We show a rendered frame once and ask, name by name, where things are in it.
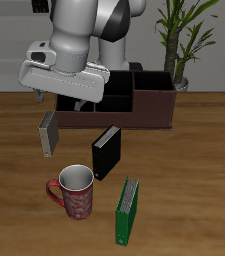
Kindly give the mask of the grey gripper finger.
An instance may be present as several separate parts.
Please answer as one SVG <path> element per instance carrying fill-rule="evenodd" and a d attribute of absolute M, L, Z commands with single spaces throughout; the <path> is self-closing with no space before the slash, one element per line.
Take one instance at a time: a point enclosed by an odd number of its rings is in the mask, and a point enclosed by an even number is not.
<path fill-rule="evenodd" d="M 41 93 L 39 89 L 34 89 L 34 93 L 36 95 L 36 102 L 42 103 L 44 99 L 44 95 Z"/>
<path fill-rule="evenodd" d="M 75 102 L 74 111 L 80 111 L 81 108 L 86 104 L 87 100 L 80 100 Z"/>

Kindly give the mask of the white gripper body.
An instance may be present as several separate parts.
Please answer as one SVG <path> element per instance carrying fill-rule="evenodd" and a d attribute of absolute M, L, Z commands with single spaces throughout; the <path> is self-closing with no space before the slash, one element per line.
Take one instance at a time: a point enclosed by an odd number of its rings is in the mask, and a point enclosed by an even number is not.
<path fill-rule="evenodd" d="M 22 86 L 98 103 L 103 98 L 104 85 L 110 71 L 91 62 L 79 73 L 64 73 L 52 66 L 25 60 L 20 68 Z"/>

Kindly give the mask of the grey book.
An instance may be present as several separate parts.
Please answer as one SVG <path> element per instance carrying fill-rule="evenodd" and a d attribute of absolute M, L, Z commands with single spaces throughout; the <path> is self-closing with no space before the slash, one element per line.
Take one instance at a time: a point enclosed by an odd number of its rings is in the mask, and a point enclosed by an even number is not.
<path fill-rule="evenodd" d="M 38 127 L 44 157 L 51 157 L 59 141 L 59 132 L 55 111 L 47 110 Z"/>

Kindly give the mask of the black book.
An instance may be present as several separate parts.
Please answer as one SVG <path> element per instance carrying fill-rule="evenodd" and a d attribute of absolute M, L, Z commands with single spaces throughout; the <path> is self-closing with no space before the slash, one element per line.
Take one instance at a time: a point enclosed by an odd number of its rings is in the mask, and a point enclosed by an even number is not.
<path fill-rule="evenodd" d="M 121 158 L 121 129 L 111 125 L 92 143 L 94 177 L 102 181 Z"/>

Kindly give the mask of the dark brown desk caddy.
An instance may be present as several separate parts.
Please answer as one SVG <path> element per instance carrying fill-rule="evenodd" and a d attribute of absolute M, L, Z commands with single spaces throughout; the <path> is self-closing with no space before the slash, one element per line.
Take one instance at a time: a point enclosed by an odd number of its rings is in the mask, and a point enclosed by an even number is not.
<path fill-rule="evenodd" d="M 74 110 L 76 99 L 57 95 L 60 129 L 96 128 L 171 130 L 176 89 L 169 72 L 112 71 L 101 102 Z"/>

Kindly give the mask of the red mug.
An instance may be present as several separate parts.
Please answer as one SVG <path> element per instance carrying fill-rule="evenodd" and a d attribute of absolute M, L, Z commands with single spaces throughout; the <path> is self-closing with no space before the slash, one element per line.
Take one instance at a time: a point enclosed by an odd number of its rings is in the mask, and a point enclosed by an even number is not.
<path fill-rule="evenodd" d="M 93 180 L 94 175 L 89 167 L 71 165 L 60 172 L 57 180 L 47 182 L 46 192 L 54 202 L 65 208 L 71 219 L 86 219 L 92 212 Z M 50 190 L 52 186 L 61 190 L 63 198 Z"/>

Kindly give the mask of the green book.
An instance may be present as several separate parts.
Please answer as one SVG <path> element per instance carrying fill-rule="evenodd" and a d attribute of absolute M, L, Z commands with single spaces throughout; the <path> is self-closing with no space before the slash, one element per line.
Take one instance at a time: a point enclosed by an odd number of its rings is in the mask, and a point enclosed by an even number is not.
<path fill-rule="evenodd" d="M 115 242 L 127 246 L 135 220 L 138 203 L 139 180 L 126 178 L 115 213 Z"/>

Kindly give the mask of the green pot plant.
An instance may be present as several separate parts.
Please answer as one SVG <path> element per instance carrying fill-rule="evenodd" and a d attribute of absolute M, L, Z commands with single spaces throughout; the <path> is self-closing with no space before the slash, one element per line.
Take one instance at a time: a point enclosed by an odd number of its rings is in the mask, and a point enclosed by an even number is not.
<path fill-rule="evenodd" d="M 186 92 L 189 86 L 189 80 L 184 77 L 186 63 L 190 60 L 196 62 L 198 51 L 216 44 L 215 41 L 210 41 L 213 28 L 198 36 L 203 21 L 192 27 L 189 24 L 219 0 L 207 0 L 204 3 L 197 0 L 189 10 L 185 8 L 185 2 L 186 0 L 165 0 L 163 5 L 166 11 L 158 9 L 162 18 L 154 26 L 166 49 L 164 70 L 171 73 L 177 92 Z"/>

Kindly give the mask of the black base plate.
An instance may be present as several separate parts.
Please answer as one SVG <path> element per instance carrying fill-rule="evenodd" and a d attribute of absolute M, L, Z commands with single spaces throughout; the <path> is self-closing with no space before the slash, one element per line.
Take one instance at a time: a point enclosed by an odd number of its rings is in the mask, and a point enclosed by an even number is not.
<path fill-rule="evenodd" d="M 129 63 L 129 70 L 130 71 L 134 71 L 134 70 L 137 70 L 137 71 L 142 71 L 143 70 L 143 67 L 140 63 L 138 62 L 130 62 Z"/>

